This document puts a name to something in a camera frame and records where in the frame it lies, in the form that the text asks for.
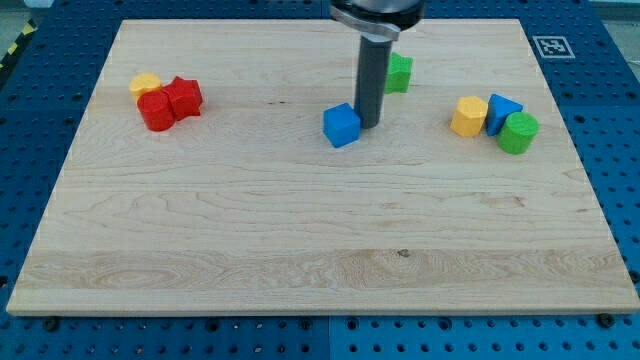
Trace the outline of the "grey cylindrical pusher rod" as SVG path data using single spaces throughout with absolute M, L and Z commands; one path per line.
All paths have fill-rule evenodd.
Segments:
M 378 125 L 393 41 L 363 33 L 360 36 L 354 110 L 362 129 Z

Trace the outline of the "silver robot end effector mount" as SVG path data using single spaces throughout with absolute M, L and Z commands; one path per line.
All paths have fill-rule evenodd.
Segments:
M 331 0 L 333 20 L 363 34 L 397 41 L 421 21 L 426 0 Z

